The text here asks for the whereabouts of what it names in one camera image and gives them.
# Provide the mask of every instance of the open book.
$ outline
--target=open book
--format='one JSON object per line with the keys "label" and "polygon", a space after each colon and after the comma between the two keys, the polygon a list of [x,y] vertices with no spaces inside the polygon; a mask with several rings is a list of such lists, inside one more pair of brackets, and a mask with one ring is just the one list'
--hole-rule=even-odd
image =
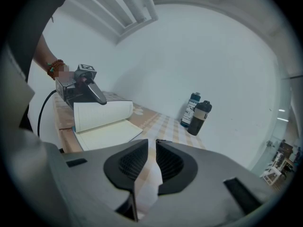
{"label": "open book", "polygon": [[84,151],[127,143],[142,132],[126,120],[132,113],[132,101],[74,103],[73,131]]}

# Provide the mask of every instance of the checkered tablecloth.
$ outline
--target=checkered tablecloth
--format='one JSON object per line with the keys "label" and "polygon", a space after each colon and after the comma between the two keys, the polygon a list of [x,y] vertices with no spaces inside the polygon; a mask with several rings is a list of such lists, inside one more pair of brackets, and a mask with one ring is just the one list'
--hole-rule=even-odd
{"label": "checkered tablecloth", "polygon": [[[103,93],[107,101],[124,100],[115,93]],[[71,108],[57,94],[54,95],[53,106],[56,127],[62,144],[65,145],[63,149],[68,149],[68,152],[81,151],[71,130],[71,126],[74,125]],[[201,139],[189,134],[179,121],[153,110],[134,104],[134,113],[128,120],[143,130],[133,140],[148,139],[149,145],[147,162],[135,181],[136,206],[140,218],[157,200],[158,187],[162,184],[161,171],[156,163],[156,139],[169,140],[201,149],[205,148]]]}

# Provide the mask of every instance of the ceiling light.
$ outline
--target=ceiling light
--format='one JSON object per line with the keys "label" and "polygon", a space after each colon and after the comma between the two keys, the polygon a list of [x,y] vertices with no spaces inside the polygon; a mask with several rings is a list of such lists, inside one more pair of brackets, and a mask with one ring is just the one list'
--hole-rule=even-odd
{"label": "ceiling light", "polygon": [[287,119],[281,119],[281,118],[277,118],[277,119],[279,119],[279,120],[283,120],[283,121],[288,122],[288,120],[287,120]]}

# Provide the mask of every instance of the beaded bracelet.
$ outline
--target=beaded bracelet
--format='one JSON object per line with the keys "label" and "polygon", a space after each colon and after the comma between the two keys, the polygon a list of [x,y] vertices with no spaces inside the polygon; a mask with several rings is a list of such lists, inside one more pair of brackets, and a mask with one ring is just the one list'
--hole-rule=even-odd
{"label": "beaded bracelet", "polygon": [[64,66],[64,62],[62,60],[56,60],[52,64],[47,64],[50,68],[47,70],[47,74],[55,80],[54,72],[58,71],[61,66]]}

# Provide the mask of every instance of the blue bottle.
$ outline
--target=blue bottle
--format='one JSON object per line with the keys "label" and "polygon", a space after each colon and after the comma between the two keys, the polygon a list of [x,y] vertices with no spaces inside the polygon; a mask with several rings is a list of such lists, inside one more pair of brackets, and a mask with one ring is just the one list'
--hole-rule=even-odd
{"label": "blue bottle", "polygon": [[186,111],[184,113],[183,118],[181,119],[181,125],[188,128],[193,116],[194,116],[194,108],[199,103],[201,99],[200,93],[192,93],[190,100],[188,101],[188,105],[186,107]]}

